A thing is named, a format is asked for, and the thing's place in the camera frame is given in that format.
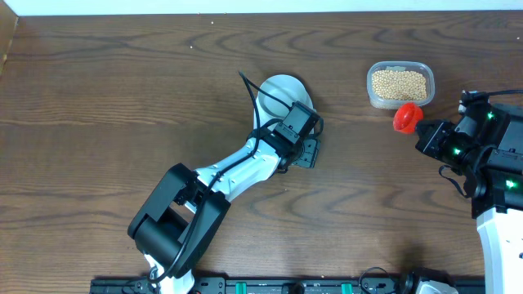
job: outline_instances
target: grains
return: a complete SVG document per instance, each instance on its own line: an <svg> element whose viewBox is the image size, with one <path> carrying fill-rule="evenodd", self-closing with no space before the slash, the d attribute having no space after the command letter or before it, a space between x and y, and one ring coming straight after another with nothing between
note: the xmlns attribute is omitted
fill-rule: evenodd
<svg viewBox="0 0 523 294"><path fill-rule="evenodd" d="M425 100L427 81L414 71L379 70L373 73L373 90L387 100Z"/></svg>

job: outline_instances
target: black and white robotic arm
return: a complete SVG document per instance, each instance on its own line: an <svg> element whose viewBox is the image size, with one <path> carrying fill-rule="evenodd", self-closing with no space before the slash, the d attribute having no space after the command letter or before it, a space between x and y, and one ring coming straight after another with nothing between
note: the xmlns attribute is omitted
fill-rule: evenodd
<svg viewBox="0 0 523 294"><path fill-rule="evenodd" d="M285 119L254 130L243 148L219 163L194 171L179 163L168 170L127 231L150 263L149 280L160 293L186 294L193 287L191 269L236 197L291 164L314 166L320 142L310 133L320 120L295 102ZM172 203L189 208L193 220L187 223Z"/></svg>
<svg viewBox="0 0 523 294"><path fill-rule="evenodd" d="M486 293L521 292L523 279L523 109L491 105L489 97L521 91L464 92L458 124L421 121L423 154L467 179L459 193L472 200L472 217L485 258Z"/></svg>

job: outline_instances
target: red silicone cup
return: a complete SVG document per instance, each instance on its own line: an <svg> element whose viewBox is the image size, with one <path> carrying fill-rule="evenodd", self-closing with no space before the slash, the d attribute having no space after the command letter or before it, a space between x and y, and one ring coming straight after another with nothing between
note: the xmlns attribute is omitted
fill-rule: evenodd
<svg viewBox="0 0 523 294"><path fill-rule="evenodd" d="M423 119L423 111L414 103L401 106L394 115L394 130L404 134L412 134L416 125Z"/></svg>

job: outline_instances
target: clear plastic container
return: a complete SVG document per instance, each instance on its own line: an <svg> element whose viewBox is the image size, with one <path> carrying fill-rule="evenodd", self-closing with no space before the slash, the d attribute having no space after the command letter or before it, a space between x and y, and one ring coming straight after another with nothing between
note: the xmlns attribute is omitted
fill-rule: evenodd
<svg viewBox="0 0 523 294"><path fill-rule="evenodd" d="M383 99L374 93L373 90L373 74L379 70L395 70L395 71L414 71L420 73L426 80L427 98L425 100L388 100ZM413 61L381 61L373 65L367 73L367 92L369 93L370 104L379 109L398 109L402 105L414 102L417 106L424 106L429 104L434 99L436 94L436 86L434 84L434 74L431 69L420 62Z"/></svg>

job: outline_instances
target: red cup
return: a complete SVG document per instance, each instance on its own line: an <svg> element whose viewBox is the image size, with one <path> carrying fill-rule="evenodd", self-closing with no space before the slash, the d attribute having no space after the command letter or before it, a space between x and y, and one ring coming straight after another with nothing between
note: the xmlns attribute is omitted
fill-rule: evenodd
<svg viewBox="0 0 523 294"><path fill-rule="evenodd" d="M404 134L416 131L416 125L423 119L423 111L416 104L410 102L401 106L394 115L394 130Z"/></svg>

